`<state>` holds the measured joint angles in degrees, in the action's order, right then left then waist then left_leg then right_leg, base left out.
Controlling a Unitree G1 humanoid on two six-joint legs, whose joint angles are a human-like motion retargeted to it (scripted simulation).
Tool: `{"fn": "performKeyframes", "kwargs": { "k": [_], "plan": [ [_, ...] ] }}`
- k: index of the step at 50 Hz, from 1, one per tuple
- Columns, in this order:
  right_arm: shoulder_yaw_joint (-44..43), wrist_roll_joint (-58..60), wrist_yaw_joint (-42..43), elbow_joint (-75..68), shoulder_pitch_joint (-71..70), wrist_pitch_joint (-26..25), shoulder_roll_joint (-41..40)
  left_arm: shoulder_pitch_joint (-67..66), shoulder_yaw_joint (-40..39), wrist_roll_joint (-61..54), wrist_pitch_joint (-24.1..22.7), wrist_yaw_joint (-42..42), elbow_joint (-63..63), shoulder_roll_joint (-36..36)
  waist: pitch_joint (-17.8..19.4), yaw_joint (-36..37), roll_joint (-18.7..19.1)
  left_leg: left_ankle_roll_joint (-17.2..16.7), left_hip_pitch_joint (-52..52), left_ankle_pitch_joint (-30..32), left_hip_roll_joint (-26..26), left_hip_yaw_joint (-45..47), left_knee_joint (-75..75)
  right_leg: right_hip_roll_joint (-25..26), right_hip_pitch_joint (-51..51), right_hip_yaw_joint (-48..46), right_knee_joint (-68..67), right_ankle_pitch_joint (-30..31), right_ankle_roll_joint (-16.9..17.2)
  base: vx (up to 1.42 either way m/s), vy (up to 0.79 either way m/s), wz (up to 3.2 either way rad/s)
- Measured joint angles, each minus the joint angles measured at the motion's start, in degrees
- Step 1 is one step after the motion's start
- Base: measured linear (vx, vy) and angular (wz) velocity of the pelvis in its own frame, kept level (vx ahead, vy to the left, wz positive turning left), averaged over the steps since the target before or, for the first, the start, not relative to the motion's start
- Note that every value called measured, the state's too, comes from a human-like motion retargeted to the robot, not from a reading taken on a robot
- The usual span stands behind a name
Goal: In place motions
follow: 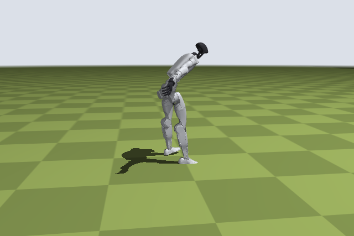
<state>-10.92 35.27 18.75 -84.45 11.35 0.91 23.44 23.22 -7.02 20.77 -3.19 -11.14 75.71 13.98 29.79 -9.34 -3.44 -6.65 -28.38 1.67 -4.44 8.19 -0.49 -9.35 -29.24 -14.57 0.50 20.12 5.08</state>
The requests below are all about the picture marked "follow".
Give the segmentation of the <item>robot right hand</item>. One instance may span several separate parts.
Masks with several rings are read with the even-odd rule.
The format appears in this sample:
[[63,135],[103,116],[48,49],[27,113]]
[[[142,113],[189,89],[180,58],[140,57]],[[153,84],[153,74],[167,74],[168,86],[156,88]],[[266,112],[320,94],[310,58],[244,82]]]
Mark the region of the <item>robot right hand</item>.
[[175,85],[175,82],[173,81],[173,79],[174,79],[174,78],[171,77],[171,78],[169,79],[169,81],[168,81],[168,85],[166,85],[165,87],[162,88],[162,89],[167,88],[167,89],[165,89],[165,90],[162,90],[162,92],[166,91],[166,92],[163,93],[163,94],[165,94],[164,96],[167,96],[167,95],[170,95],[170,94],[171,94],[172,89],[173,89],[173,86]]

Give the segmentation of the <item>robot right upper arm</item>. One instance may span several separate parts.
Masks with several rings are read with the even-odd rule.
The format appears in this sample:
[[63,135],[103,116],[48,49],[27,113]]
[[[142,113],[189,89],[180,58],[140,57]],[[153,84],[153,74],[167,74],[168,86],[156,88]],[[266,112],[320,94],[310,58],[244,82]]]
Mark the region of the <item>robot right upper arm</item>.
[[191,68],[192,66],[194,66],[194,65],[196,65],[198,63],[199,63],[199,61],[198,61],[197,57],[194,55],[185,64],[183,64],[180,68],[186,66],[189,69],[189,68]]

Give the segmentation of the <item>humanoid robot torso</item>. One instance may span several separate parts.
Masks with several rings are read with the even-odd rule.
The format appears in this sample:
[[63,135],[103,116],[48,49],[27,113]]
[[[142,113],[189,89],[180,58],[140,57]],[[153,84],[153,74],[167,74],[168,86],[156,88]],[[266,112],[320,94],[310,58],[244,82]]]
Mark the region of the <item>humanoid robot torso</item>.
[[[188,53],[188,54],[183,55],[183,56],[168,70],[167,75],[169,76],[169,78],[171,78],[172,75],[174,75],[174,74],[176,73],[176,71],[177,71],[178,69],[180,69],[180,67],[181,67],[183,64],[185,64],[192,56],[194,56],[194,55],[191,54],[191,53]],[[196,57],[197,57],[197,55],[196,55]],[[188,69],[188,70],[189,70],[188,73],[189,73],[195,66],[196,66],[196,65],[194,65],[194,66],[192,66],[191,68],[189,68],[189,69]],[[188,74],[188,73],[186,73],[186,74]],[[186,75],[186,74],[185,74],[185,75]],[[181,78],[179,78],[178,81],[181,80],[185,75],[183,75]],[[166,91],[162,92],[162,90],[165,90],[165,89],[167,89],[167,88],[164,88],[164,89],[162,89],[162,88],[165,87],[166,85],[168,85],[168,81],[169,81],[169,79],[166,80],[165,84],[162,84],[161,90],[160,90],[160,94],[161,94],[163,97],[165,97],[165,98],[168,98],[168,95],[167,95],[167,96],[164,96],[165,94],[163,94],[163,93],[166,92]],[[172,89],[172,90],[175,92],[175,91],[176,91],[176,88],[173,86],[173,89]]]

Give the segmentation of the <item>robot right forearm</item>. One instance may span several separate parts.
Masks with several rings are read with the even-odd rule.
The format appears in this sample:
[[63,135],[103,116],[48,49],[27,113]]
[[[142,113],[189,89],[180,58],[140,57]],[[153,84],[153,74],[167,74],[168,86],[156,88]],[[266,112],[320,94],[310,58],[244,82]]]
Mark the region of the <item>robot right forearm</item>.
[[176,73],[172,75],[172,77],[174,78],[173,81],[176,83],[176,81],[178,81],[178,79],[181,78],[187,72],[188,72],[188,68],[186,66],[178,69]]

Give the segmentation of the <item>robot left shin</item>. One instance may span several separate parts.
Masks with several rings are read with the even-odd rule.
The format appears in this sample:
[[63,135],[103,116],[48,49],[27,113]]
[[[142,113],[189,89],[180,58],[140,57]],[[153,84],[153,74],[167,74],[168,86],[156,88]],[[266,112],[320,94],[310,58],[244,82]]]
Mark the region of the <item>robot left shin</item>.
[[171,123],[171,125],[169,127],[163,127],[162,126],[162,132],[163,132],[163,137],[164,137],[164,139],[166,141],[166,147],[169,150],[172,149],[172,147],[170,148],[170,146],[172,144],[172,135],[173,135],[172,123]]

